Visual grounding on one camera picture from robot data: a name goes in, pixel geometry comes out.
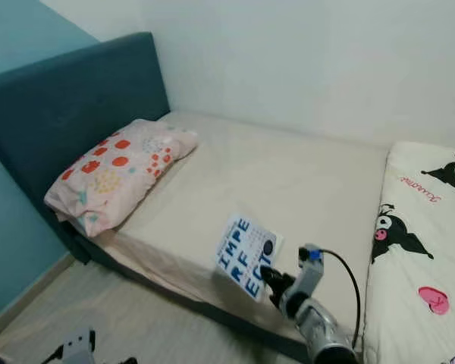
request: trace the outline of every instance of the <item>kuromi print blanket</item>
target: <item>kuromi print blanket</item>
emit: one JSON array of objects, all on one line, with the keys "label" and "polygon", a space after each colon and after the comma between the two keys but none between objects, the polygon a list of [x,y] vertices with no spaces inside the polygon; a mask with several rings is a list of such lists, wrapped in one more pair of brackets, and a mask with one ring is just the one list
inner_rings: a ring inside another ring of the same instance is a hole
[{"label": "kuromi print blanket", "polygon": [[397,143],[375,224],[368,364],[455,363],[455,149]]}]

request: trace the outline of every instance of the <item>black cable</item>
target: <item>black cable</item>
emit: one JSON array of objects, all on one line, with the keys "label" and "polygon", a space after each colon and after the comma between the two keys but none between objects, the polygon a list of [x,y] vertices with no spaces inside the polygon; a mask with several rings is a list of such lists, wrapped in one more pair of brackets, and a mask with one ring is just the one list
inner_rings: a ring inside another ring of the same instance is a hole
[{"label": "black cable", "polygon": [[332,250],[327,250],[327,249],[320,249],[322,253],[327,253],[331,254],[337,259],[340,260],[340,262],[344,265],[345,269],[347,270],[347,273],[349,273],[350,280],[352,281],[352,284],[354,286],[354,290],[356,291],[356,300],[357,300],[357,318],[356,318],[356,330],[354,331],[354,336],[352,339],[352,348],[356,348],[356,342],[357,342],[357,337],[359,336],[359,323],[361,319],[361,296],[359,295],[359,288],[357,287],[357,282],[356,279],[354,278],[354,275],[352,274],[352,271],[350,270],[349,266],[347,265],[346,261],[339,256],[336,252],[333,252]]}]

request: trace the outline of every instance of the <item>blue letters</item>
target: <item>blue letters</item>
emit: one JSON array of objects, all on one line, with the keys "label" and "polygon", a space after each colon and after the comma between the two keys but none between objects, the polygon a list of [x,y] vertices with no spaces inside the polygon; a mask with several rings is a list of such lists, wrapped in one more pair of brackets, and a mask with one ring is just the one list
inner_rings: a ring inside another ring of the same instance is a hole
[{"label": "blue letters", "polygon": [[224,269],[228,269],[229,260],[224,260],[224,256],[222,254],[221,257],[219,258],[219,263],[222,263]]},{"label": "blue letters", "polygon": [[242,218],[240,218],[240,222],[237,223],[237,226],[242,231],[246,231],[249,228],[249,222],[244,221]]},{"label": "blue letters", "polygon": [[253,298],[256,298],[256,295],[258,294],[259,291],[259,285],[256,284],[255,282],[252,282],[251,279],[248,279],[246,282],[246,292],[248,292]]},{"label": "blue letters", "polygon": [[232,238],[235,239],[238,243],[240,243],[241,242],[241,240],[240,240],[240,231],[239,230],[235,230],[233,232]]},{"label": "blue letters", "polygon": [[240,276],[243,275],[243,272],[237,266],[233,267],[231,271],[231,277],[234,278],[238,283],[240,282]]},{"label": "blue letters", "polygon": [[248,256],[246,254],[244,254],[243,251],[241,251],[240,256],[237,257],[237,261],[239,263],[241,263],[242,265],[244,265],[245,267],[247,267],[248,266],[248,263],[246,262],[247,257]]},{"label": "blue letters", "polygon": [[271,264],[270,259],[266,258],[266,257],[263,255],[263,253],[259,256],[259,259],[258,259],[258,262],[261,262],[261,261],[266,262],[268,265]]},{"label": "blue letters", "polygon": [[261,272],[258,274],[259,270],[259,265],[256,265],[255,268],[253,269],[253,275],[259,279],[260,281],[263,281],[263,277],[261,276]]},{"label": "blue letters", "polygon": [[235,243],[232,243],[230,241],[227,242],[227,246],[226,246],[226,253],[229,254],[230,256],[233,256],[233,248],[234,250],[237,249],[237,245]]}]

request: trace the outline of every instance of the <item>blue connector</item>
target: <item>blue connector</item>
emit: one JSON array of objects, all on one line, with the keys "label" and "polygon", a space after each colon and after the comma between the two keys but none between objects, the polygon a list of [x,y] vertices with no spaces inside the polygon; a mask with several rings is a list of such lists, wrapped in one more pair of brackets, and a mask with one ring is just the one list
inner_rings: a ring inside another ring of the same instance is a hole
[{"label": "blue connector", "polygon": [[309,260],[312,262],[315,260],[320,260],[322,257],[322,252],[320,250],[310,250],[309,251]]}]

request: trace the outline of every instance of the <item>floor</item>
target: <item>floor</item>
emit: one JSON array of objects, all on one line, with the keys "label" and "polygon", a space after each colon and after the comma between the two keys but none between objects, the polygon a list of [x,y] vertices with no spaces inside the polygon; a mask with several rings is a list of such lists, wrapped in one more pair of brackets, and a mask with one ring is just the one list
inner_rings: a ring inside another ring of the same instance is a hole
[{"label": "floor", "polygon": [[13,363],[40,363],[68,333],[85,327],[96,330],[98,364],[129,356],[139,364],[295,363],[95,263],[79,262],[0,334],[0,352]]}]

